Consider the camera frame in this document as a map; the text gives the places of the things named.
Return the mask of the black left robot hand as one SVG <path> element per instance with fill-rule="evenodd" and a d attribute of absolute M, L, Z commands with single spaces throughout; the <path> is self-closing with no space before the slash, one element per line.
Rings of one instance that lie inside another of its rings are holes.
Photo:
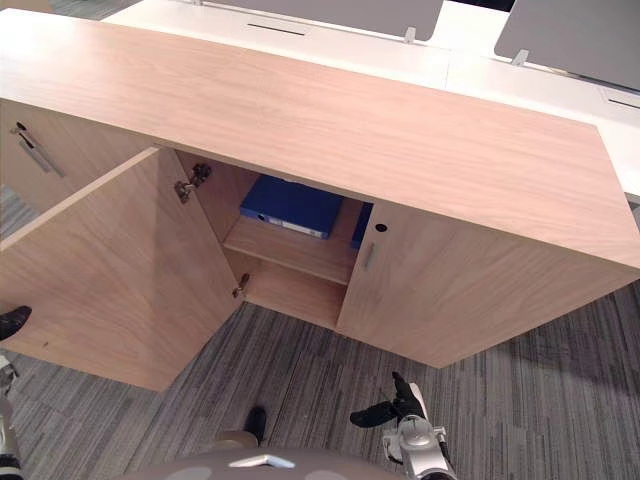
<path fill-rule="evenodd" d="M 0 315 L 0 340 L 4 341 L 15 335 L 28 321 L 32 314 L 29 306 L 20 306 Z"/>

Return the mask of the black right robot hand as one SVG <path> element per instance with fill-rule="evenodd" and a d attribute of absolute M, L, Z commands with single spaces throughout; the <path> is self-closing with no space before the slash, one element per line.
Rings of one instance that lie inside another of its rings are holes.
<path fill-rule="evenodd" d="M 392 378 L 396 391 L 394 399 L 352 412 L 349 420 L 353 425 L 359 428 L 374 428 L 392 420 L 400 423 L 407 416 L 426 419 L 422 404 L 413 393 L 410 384 L 396 371 L 392 372 Z"/>

